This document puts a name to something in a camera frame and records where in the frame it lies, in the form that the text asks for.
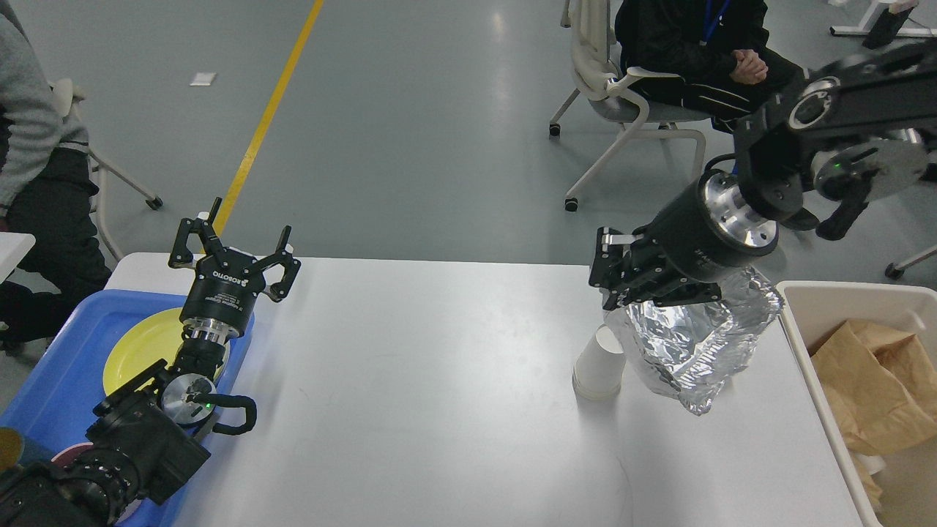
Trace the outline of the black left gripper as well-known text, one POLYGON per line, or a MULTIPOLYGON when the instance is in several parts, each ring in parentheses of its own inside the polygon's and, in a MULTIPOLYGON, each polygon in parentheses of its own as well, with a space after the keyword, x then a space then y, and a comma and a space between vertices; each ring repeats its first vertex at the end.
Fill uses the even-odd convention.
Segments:
POLYGON ((229 338, 237 338, 247 332, 260 294, 274 303, 288 296, 301 261, 294 257, 290 244, 291 225, 285 225, 281 231, 274 252, 261 259, 237 249, 226 250, 213 226, 222 203, 221 197, 215 197, 206 219, 180 220, 173 249, 168 254, 168 267, 196 272, 180 315, 181 323, 195 327, 201 321, 216 321, 227 327, 229 338), (204 250, 204 257, 198 261, 188 247, 191 236, 198 237, 204 250), (268 283, 264 273, 277 266, 283 270, 281 278, 268 283))

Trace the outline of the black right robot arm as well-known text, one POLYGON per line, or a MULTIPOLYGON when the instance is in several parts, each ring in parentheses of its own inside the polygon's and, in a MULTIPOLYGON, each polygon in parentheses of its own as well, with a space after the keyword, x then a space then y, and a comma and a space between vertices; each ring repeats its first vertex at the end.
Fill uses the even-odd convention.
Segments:
POLYGON ((843 238, 871 201, 917 183, 935 127, 933 40, 807 71, 739 120, 736 173, 707 169, 631 234, 597 231, 589 284, 607 311, 719 301, 730 274, 773 253, 780 221, 816 191, 837 209, 815 228, 843 238))

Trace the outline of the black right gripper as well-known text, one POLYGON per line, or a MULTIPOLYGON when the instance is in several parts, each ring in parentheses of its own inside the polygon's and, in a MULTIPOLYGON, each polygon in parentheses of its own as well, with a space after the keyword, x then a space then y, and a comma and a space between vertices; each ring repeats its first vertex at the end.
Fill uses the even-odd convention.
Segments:
POLYGON ((589 285, 602 291, 603 308, 719 302, 716 283, 773 253, 778 242, 777 221, 743 199, 739 177, 710 170, 645 227, 631 234, 599 227, 589 285), (654 283, 664 276, 676 280, 654 283))

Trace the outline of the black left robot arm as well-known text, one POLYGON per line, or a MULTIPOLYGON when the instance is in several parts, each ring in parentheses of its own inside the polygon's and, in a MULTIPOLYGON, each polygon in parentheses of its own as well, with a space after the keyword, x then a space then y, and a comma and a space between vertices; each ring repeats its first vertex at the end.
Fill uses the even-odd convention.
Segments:
POLYGON ((210 457, 201 438, 254 430, 257 404, 221 393, 225 344, 243 337, 260 296, 284 300, 300 272, 291 226, 264 257, 232 249, 214 229, 221 198, 205 217, 183 219, 168 256, 194 281, 179 315, 173 360, 158 358, 94 407, 73 461, 14 464, 2 474, 4 526, 113 526, 134 501, 163 504, 210 457))

